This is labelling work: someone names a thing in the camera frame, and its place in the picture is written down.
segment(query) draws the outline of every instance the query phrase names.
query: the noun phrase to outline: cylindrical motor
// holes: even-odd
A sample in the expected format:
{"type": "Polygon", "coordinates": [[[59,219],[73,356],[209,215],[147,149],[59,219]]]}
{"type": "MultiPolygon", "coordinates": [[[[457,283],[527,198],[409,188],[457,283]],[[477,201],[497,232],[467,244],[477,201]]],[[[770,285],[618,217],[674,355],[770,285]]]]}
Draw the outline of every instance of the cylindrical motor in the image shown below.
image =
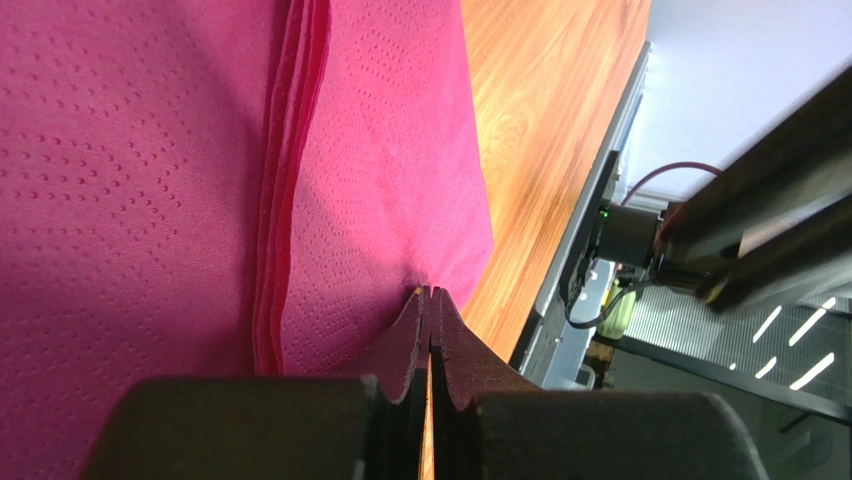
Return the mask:
{"type": "Polygon", "coordinates": [[[611,205],[601,215],[604,218],[597,256],[640,269],[648,268],[654,255],[659,214],[611,205]]]}

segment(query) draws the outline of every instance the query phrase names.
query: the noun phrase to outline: black metal bar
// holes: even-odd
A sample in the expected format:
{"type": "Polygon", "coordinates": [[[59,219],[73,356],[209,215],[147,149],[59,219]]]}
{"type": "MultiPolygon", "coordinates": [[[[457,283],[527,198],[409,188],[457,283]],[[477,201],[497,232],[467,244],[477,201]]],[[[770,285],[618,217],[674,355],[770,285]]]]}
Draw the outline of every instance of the black metal bar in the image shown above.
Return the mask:
{"type": "MultiPolygon", "coordinates": [[[[562,274],[559,279],[559,287],[557,288],[555,295],[558,294],[562,297],[566,306],[574,305],[574,301],[577,299],[577,296],[580,294],[580,290],[582,289],[583,279],[585,278],[586,272],[589,270],[591,258],[587,254],[589,250],[589,243],[592,240],[592,233],[595,230],[595,219],[598,217],[598,212],[603,202],[604,192],[606,191],[607,185],[609,185],[612,180],[616,166],[618,166],[618,155],[619,152],[615,150],[610,151],[607,155],[604,166],[601,169],[600,179],[596,180],[597,183],[594,186],[592,198],[589,201],[585,212],[583,212],[583,218],[580,220],[580,226],[577,229],[576,238],[571,244],[568,259],[565,261],[565,268],[562,270],[562,274]]],[[[527,317],[527,322],[524,324],[524,328],[521,331],[518,343],[515,344],[515,350],[512,352],[512,356],[509,359],[510,367],[515,370],[520,370],[524,356],[532,354],[532,349],[535,346],[532,341],[535,330],[543,321],[544,317],[542,317],[535,308],[532,308],[529,317],[527,317]]],[[[561,325],[564,320],[557,318],[557,321],[559,322],[561,329],[561,325]]]]}
{"type": "Polygon", "coordinates": [[[731,371],[721,365],[715,365],[635,338],[623,337],[621,340],[610,340],[595,335],[595,341],[844,425],[852,425],[852,407],[848,405],[833,402],[807,392],[792,390],[785,385],[759,380],[751,375],[731,371]]]}
{"type": "Polygon", "coordinates": [[[829,82],[663,226],[691,258],[736,243],[747,228],[852,188],[852,66],[829,82]]]}
{"type": "Polygon", "coordinates": [[[852,282],[850,229],[847,195],[732,262],[695,293],[724,312],[771,308],[840,289],[852,282]]]}
{"type": "Polygon", "coordinates": [[[796,418],[790,420],[786,425],[778,429],[778,433],[787,433],[790,430],[794,429],[796,425],[804,422],[811,414],[808,412],[802,412],[796,418]]]}
{"type": "MultiPolygon", "coordinates": [[[[574,212],[565,226],[557,254],[548,269],[536,301],[530,309],[530,314],[527,316],[518,342],[515,344],[515,349],[509,360],[509,366],[515,370],[520,370],[525,356],[533,355],[534,345],[532,343],[536,328],[545,321],[544,317],[547,315],[548,308],[553,300],[555,300],[559,290],[561,290],[559,284],[562,283],[565,271],[576,270],[578,267],[580,257],[573,252],[577,248],[575,244],[578,242],[583,243],[585,248],[588,242],[588,233],[585,234],[585,237],[582,234],[583,223],[588,222],[590,218],[594,219],[600,207],[601,200],[604,197],[609,199],[612,196],[612,192],[608,191],[608,187],[614,188],[612,184],[614,167],[608,167],[612,165],[610,162],[615,161],[617,163],[617,158],[612,158],[613,156],[617,157],[617,154],[613,155],[612,152],[620,151],[624,147],[636,112],[639,109],[650,50],[651,44],[645,42],[642,50],[639,52],[636,63],[633,65],[633,70],[630,72],[630,78],[627,79],[627,84],[616,106],[612,122],[610,122],[603,142],[601,142],[595,162],[589,171],[589,176],[583,184],[580,197],[577,199],[576,205],[574,205],[574,212]],[[566,255],[564,263],[562,262],[562,255],[566,255]]],[[[557,320],[560,322],[560,327],[556,331],[561,331],[561,325],[564,320],[561,318],[557,320]]],[[[554,325],[549,323],[548,327],[554,327],[554,325]]]]}

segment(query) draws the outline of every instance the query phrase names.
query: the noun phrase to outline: embossed dot pattern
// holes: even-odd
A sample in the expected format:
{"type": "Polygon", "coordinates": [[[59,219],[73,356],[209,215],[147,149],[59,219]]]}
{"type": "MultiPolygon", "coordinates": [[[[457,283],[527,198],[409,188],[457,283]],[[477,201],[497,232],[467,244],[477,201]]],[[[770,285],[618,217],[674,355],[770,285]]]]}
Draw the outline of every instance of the embossed dot pattern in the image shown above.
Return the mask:
{"type": "Polygon", "coordinates": [[[272,329],[288,373],[344,365],[414,286],[461,308],[492,248],[458,0],[332,2],[330,25],[272,329]]]}
{"type": "MultiPolygon", "coordinates": [[[[293,190],[325,65],[329,20],[328,0],[291,3],[270,101],[253,323],[255,369],[261,374],[287,373],[282,366],[278,319],[290,277],[293,190]]],[[[315,246],[321,251],[321,245],[315,246]]]]}
{"type": "Polygon", "coordinates": [[[141,378],[252,372],[286,9],[0,4],[3,478],[76,476],[141,378]]]}

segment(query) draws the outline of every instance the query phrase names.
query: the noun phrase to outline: green component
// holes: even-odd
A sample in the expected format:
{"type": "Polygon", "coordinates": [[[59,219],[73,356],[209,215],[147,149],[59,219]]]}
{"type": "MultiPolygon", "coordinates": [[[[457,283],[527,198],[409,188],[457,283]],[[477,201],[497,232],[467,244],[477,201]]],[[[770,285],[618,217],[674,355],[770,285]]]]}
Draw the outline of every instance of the green component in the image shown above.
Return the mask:
{"type": "MultiPolygon", "coordinates": [[[[607,305],[618,295],[622,289],[617,285],[613,285],[609,290],[607,297],[607,305]]],[[[630,293],[618,302],[615,310],[610,314],[599,327],[597,333],[603,337],[619,340],[624,336],[627,327],[630,326],[630,319],[633,318],[633,308],[636,306],[636,292],[630,293]]]]}

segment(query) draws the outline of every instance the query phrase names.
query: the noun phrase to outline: ceiling light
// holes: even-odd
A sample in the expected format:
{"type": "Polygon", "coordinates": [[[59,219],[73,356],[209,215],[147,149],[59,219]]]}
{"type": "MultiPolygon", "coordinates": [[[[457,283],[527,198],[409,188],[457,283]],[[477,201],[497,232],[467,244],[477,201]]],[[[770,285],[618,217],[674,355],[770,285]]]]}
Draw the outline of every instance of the ceiling light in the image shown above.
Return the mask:
{"type": "Polygon", "coordinates": [[[770,313],[769,316],[766,317],[766,320],[763,322],[763,325],[761,325],[760,328],[757,329],[757,333],[755,333],[754,337],[752,337],[751,343],[757,343],[757,339],[759,339],[760,336],[763,335],[763,332],[765,332],[766,329],[769,328],[769,325],[772,325],[772,322],[775,321],[775,318],[778,316],[779,313],[781,313],[780,305],[775,307],[775,310],[773,310],[772,313],[770,313]]]}
{"type": "Polygon", "coordinates": [[[769,362],[763,368],[761,368],[759,372],[754,374],[755,378],[763,378],[764,375],[766,375],[767,373],[769,373],[770,370],[772,370],[772,367],[774,367],[775,363],[777,362],[777,357],[770,358],[769,362]]]}
{"type": "Polygon", "coordinates": [[[818,322],[819,319],[822,318],[823,315],[825,315],[825,310],[833,307],[836,302],[837,299],[831,297],[828,299],[828,301],[823,303],[822,308],[814,312],[814,314],[811,315],[810,318],[807,319],[807,321],[805,321],[805,324],[802,325],[798,330],[796,330],[796,333],[794,333],[793,336],[790,337],[790,341],[787,342],[787,345],[790,345],[791,347],[795,345],[796,342],[798,342],[799,339],[801,339],[806,333],[808,333],[808,330],[810,330],[811,327],[816,325],[816,322],[818,322]]]}
{"type": "Polygon", "coordinates": [[[793,384],[790,385],[790,388],[792,388],[793,390],[798,390],[798,389],[804,387],[811,380],[813,380],[814,377],[819,375],[820,372],[822,372],[823,370],[828,368],[828,366],[831,365],[832,363],[834,363],[834,352],[831,352],[828,355],[826,355],[825,358],[820,360],[816,365],[813,366],[813,368],[808,370],[808,373],[804,374],[802,376],[802,378],[793,382],[793,384]]]}

